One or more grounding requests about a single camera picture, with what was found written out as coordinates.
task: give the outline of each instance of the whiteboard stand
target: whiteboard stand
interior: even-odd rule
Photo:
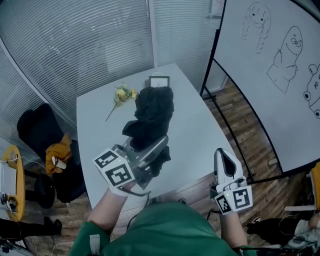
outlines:
[[[246,169],[248,171],[248,174],[249,174],[248,179],[251,180],[251,182],[254,182],[255,181],[254,180],[254,174],[251,172],[251,169],[250,169],[250,167],[248,165],[248,162],[247,162],[247,159],[246,159],[246,157],[245,157],[245,155],[244,155],[244,153],[243,153],[243,151],[242,151],[242,149],[240,147],[240,144],[239,144],[239,142],[237,140],[237,137],[234,134],[230,124],[228,123],[228,120],[227,120],[226,116],[224,115],[223,111],[219,107],[219,105],[218,105],[218,103],[216,101],[216,96],[215,95],[213,96],[211,94],[211,92],[209,91],[209,89],[207,88],[207,86],[206,86],[206,83],[207,83],[207,80],[208,80],[208,76],[209,76],[209,73],[210,73],[210,69],[211,69],[211,65],[212,65],[212,62],[214,60],[214,55],[215,55],[216,48],[217,48],[219,34],[220,34],[220,29],[216,29],[215,37],[214,37],[214,41],[213,41],[213,46],[212,46],[212,50],[211,50],[211,54],[210,54],[210,59],[209,59],[209,63],[208,63],[208,67],[206,68],[203,84],[202,84],[202,87],[201,87],[201,90],[200,90],[200,96],[202,97],[202,95],[204,93],[204,90],[205,90],[206,93],[208,94],[208,97],[212,100],[213,104],[215,105],[215,107],[219,111],[220,115],[222,116],[223,121],[225,122],[226,126],[228,127],[228,129],[230,131],[231,136],[234,139],[234,142],[235,142],[236,146],[238,147],[238,149],[240,151],[241,157],[242,157],[242,159],[244,161],[245,167],[246,167]]]
[[[278,158],[278,155],[275,151],[275,148],[269,138],[269,135],[265,129],[265,127],[263,126],[260,118],[258,117],[258,115],[256,114],[255,110],[253,109],[253,107],[251,106],[251,104],[248,102],[247,98],[244,96],[244,94],[242,93],[242,91],[239,89],[239,87],[237,86],[237,84],[234,82],[234,80],[229,76],[229,74],[225,71],[225,69],[214,59],[214,56],[215,56],[215,53],[216,53],[216,49],[217,49],[217,45],[218,45],[218,40],[219,40],[219,36],[220,36],[220,31],[221,31],[221,27],[222,27],[222,23],[223,23],[223,19],[224,19],[224,14],[225,14],[225,9],[226,9],[226,3],[227,3],[227,0],[224,2],[224,7],[223,7],[223,13],[222,13],[222,18],[221,18],[221,23],[220,23],[220,28],[216,30],[215,32],[215,37],[214,37],[214,41],[213,41],[213,46],[212,46],[212,50],[211,50],[211,54],[210,54],[210,58],[209,58],[209,63],[208,63],[208,66],[207,66],[207,69],[206,69],[206,73],[205,73],[205,76],[204,76],[204,80],[203,80],[203,84],[202,84],[202,87],[201,87],[201,90],[200,90],[200,96],[202,97],[203,95],[203,92],[204,90],[207,92],[208,94],[208,97],[206,97],[206,99],[210,98],[212,100],[212,102],[214,103],[215,107],[217,108],[217,110],[219,111],[220,115],[222,116],[223,118],[223,121],[225,122],[226,126],[228,127],[229,131],[230,131],[230,134],[231,136],[233,137],[234,139],[234,142],[236,144],[236,146],[238,147],[239,151],[240,151],[240,154],[241,154],[241,157],[243,158],[243,161],[244,161],[244,164],[245,164],[245,167],[246,169],[248,170],[248,179],[250,179],[251,181],[248,182],[248,184],[257,184],[257,183],[263,183],[263,182],[269,182],[269,181],[274,181],[274,180],[278,180],[278,179],[283,179],[283,178],[286,178],[286,177],[289,177],[289,176],[292,176],[292,175],[297,175],[297,174],[300,174],[300,173],[308,173],[312,168],[314,168],[316,166],[316,163],[318,162],[318,160],[315,160],[315,161],[312,161],[308,164],[305,164],[301,167],[298,167],[298,168],[295,168],[295,169],[292,169],[290,171],[286,171],[286,172],[283,172],[282,170],[282,167],[280,165],[280,161],[279,161],[279,158]],[[310,13],[309,10],[307,10],[306,8],[304,8],[301,4],[297,3],[297,2],[294,2],[296,3],[298,6],[300,6],[302,9],[304,9],[306,12],[308,12],[310,15],[312,15],[314,17],[314,15],[312,13]],[[219,107],[217,101],[216,101],[216,96],[215,95],[212,95],[210,93],[210,91],[208,90],[207,86],[206,86],[206,83],[207,83],[207,80],[208,80],[208,76],[209,76],[209,72],[210,72],[210,69],[211,69],[211,66],[212,66],[212,62],[213,60],[219,65],[219,67],[226,73],[226,75],[229,77],[229,79],[233,82],[233,84],[237,87],[237,89],[240,91],[240,93],[242,94],[242,96],[245,98],[245,100],[247,101],[247,103],[249,104],[249,106],[251,107],[251,109],[253,110],[253,113],[254,115],[257,117],[261,127],[263,128],[270,144],[271,144],[271,147],[272,147],[272,150],[275,154],[275,157],[277,159],[277,162],[279,164],[279,167],[280,167],[280,170],[281,170],[281,175],[277,175],[277,176],[274,176],[274,177],[270,177],[270,178],[265,178],[265,179],[260,179],[260,180],[254,180],[254,173],[251,172],[251,169],[248,165],[248,162],[246,160],[246,157],[240,147],[240,144],[234,134],[234,132],[232,131],[232,128],[230,127],[229,123],[228,123],[228,120],[226,119],[225,115],[223,114],[221,108]]]

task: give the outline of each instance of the wooden floor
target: wooden floor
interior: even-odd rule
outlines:
[[[279,175],[280,170],[277,164],[268,165],[268,161],[275,157],[268,138],[238,89],[229,81],[225,89],[216,94],[216,98],[240,142],[251,171],[255,173],[254,178],[258,180]],[[220,124],[245,170],[242,158],[222,117],[209,99],[205,100],[205,103]],[[303,191],[302,189],[305,185],[302,177],[299,174],[290,178],[253,185],[253,207],[240,214],[242,225],[245,226],[257,216],[261,216],[262,219],[286,216],[284,206],[294,205],[298,194]],[[218,209],[208,197],[209,184],[212,181],[213,175],[209,174],[200,180],[163,195],[161,197],[162,201],[176,201],[180,198],[185,198],[190,207],[206,217],[210,209]],[[32,186],[31,180],[27,179],[26,183],[28,186]],[[128,221],[141,209],[141,207],[138,207],[121,213],[112,234],[112,239],[116,239],[126,232]],[[33,237],[33,240],[27,238],[26,241],[29,248],[33,252],[36,249],[39,256],[46,256],[51,255],[54,244],[73,242],[80,226],[88,218],[90,211],[90,202],[86,195],[72,203],[61,203],[56,200],[53,207],[47,210],[42,209],[35,202],[27,201],[23,221],[41,224],[43,216],[49,216],[53,221],[59,219],[63,225],[62,235],[59,237],[53,236],[54,241],[50,236]],[[220,235],[219,216],[211,214],[209,221],[216,233]],[[257,235],[248,235],[248,241],[252,246],[261,246],[265,243]],[[53,252],[56,256],[68,255],[71,247],[71,243],[60,244]]]

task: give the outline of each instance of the window blinds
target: window blinds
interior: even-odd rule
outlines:
[[[210,0],[153,0],[158,65],[176,63],[200,91],[220,18]]]
[[[146,0],[10,0],[0,36],[13,59],[76,123],[76,98],[154,67]]]
[[[0,48],[0,136],[32,152],[20,139],[17,123],[28,109],[35,110],[43,101],[26,84]]]

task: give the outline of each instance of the green stem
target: green stem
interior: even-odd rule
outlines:
[[[113,109],[111,110],[110,114],[108,115],[108,117],[106,118],[105,122],[109,119],[110,115],[112,114],[112,112],[116,109],[118,104],[115,104]]]

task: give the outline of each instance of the cartoon drawing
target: cartoon drawing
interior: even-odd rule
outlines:
[[[261,29],[258,45],[256,46],[256,53],[259,54],[264,48],[265,40],[268,37],[271,25],[271,15],[268,7],[259,2],[254,2],[249,6],[242,23],[243,40],[247,40],[247,33],[252,25]]]
[[[273,65],[266,73],[275,86],[284,93],[287,92],[290,81],[298,71],[296,61],[302,46],[300,29],[297,26],[291,27],[274,57]]]
[[[303,93],[304,99],[309,102],[309,108],[313,111],[316,118],[320,119],[320,65],[317,67],[312,64],[309,66],[312,77]]]

